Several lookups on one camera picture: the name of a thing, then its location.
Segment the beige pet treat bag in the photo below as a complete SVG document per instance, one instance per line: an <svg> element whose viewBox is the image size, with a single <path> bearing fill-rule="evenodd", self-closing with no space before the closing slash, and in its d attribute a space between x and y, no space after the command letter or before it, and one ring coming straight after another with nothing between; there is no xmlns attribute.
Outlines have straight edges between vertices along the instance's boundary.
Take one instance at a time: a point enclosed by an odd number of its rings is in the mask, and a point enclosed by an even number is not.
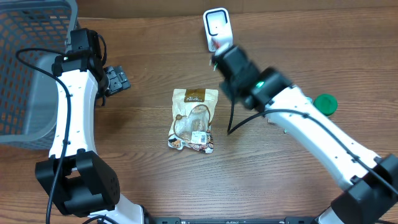
<svg viewBox="0 0 398 224"><path fill-rule="evenodd" d="M218 95L218 90L213 89L174 90L168 147L177 150L189 148L205 154L213 152L211 125Z"/></svg>

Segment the white green round container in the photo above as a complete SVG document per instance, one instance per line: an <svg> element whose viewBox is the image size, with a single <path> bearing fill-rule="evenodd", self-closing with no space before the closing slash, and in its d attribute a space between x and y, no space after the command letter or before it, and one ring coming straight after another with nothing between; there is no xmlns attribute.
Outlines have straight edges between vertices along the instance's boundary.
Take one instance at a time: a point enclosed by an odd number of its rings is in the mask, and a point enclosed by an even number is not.
<svg viewBox="0 0 398 224"><path fill-rule="evenodd" d="M314 107L325 116L331 116L338 109L338 101L333 95L321 94L313 102Z"/></svg>

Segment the red stick snack packet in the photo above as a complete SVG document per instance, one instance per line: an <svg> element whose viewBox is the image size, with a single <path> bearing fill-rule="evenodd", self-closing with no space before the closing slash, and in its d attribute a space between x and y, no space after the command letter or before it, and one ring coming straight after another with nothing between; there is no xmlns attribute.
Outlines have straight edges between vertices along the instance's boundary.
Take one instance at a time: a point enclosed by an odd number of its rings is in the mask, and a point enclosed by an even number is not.
<svg viewBox="0 0 398 224"><path fill-rule="evenodd" d="M220 47L224 45L230 45L230 40L225 38L212 37L210 43L211 51L216 52Z"/></svg>

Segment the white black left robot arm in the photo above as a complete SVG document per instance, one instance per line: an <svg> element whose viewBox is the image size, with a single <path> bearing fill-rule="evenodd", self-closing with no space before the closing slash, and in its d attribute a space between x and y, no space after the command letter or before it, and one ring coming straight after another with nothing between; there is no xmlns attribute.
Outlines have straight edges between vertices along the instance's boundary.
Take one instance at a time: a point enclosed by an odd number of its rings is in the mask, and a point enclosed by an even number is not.
<svg viewBox="0 0 398 224"><path fill-rule="evenodd" d="M88 217L104 223L152 223L141 205L120 190L115 171L97 155L94 108L98 85L108 79L101 56L89 50L56 57L53 65L58 88L55 138L49 158L38 162L35 176L63 215Z"/></svg>

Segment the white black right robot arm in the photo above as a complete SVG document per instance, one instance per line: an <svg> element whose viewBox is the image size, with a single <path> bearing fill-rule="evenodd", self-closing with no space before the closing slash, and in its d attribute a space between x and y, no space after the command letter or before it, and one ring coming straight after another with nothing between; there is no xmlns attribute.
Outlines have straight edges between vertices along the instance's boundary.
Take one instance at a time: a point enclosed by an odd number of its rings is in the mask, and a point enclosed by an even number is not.
<svg viewBox="0 0 398 224"><path fill-rule="evenodd" d="M381 157L349 137L314 107L301 89L273 68L222 69L221 87L311 152L343 193L314 223L376 223L397 203L397 156Z"/></svg>

